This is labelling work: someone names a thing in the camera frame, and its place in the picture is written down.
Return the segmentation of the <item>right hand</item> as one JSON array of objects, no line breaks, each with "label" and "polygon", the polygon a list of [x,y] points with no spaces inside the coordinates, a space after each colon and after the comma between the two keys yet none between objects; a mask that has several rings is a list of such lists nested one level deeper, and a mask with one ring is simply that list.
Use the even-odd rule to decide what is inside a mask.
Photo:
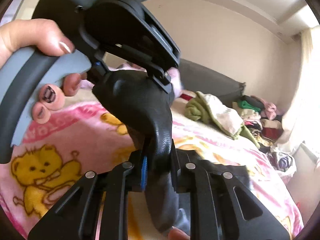
[{"label": "right hand", "polygon": [[168,240],[190,240],[190,236],[173,226],[168,234]]}]

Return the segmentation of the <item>left hand painted nails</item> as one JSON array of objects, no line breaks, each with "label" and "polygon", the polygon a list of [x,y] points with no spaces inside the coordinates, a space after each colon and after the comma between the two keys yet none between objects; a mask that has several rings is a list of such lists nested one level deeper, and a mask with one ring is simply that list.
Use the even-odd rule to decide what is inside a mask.
[{"label": "left hand painted nails", "polygon": [[[62,56],[75,51],[74,44],[52,20],[14,20],[1,26],[1,66],[23,47],[36,46],[49,56]],[[39,124],[49,121],[51,112],[60,110],[65,97],[74,96],[87,78],[85,73],[72,73],[64,78],[62,88],[45,84],[39,91],[38,102],[32,109],[33,120]]]}]

